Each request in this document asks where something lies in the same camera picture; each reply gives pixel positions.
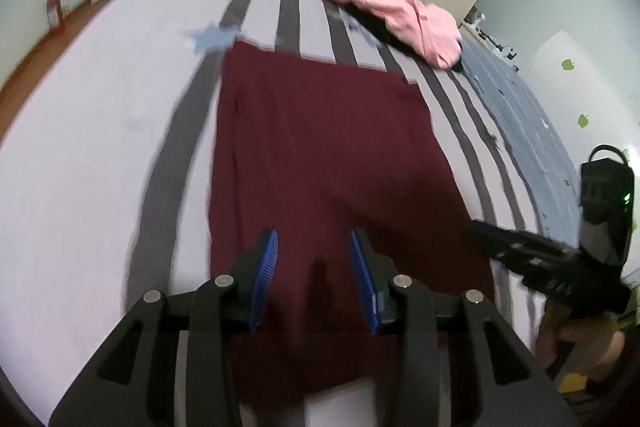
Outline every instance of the striped bedsheet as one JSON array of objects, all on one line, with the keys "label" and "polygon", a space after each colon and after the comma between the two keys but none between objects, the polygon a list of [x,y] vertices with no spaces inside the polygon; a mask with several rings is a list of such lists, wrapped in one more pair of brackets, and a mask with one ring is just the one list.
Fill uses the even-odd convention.
[{"label": "striped bedsheet", "polygon": [[[208,35],[206,52],[194,49],[194,32]],[[146,290],[181,293],[208,279],[216,51],[234,38],[402,74],[420,88],[471,218],[531,232],[556,219],[541,218],[546,188],[526,165],[537,161],[533,148],[516,144],[508,123],[518,94],[504,110],[473,66],[433,71],[370,37],[324,0],[115,0],[84,30],[0,149],[0,239],[11,245],[0,272],[0,366],[37,417],[47,422]],[[548,155],[561,155],[554,146]],[[542,165],[544,149],[541,136]],[[543,298],[498,266],[494,278],[500,310],[531,346]]]},{"label": "striped bedsheet", "polygon": [[530,188],[539,229],[546,237],[576,245],[578,173],[558,133],[509,65],[468,39],[462,47],[465,76],[500,125],[509,154]]}]

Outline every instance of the maroon towel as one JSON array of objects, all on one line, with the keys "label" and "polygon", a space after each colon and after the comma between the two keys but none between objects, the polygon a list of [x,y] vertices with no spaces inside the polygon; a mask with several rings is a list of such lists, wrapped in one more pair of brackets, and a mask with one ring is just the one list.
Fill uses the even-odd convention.
[{"label": "maroon towel", "polygon": [[262,328],[231,343],[241,400],[280,407],[388,362],[388,339],[372,340],[358,305],[348,259],[356,227],[431,289],[493,298],[417,86],[244,42],[226,55],[222,79],[211,274],[228,271],[263,227],[280,236]]}]

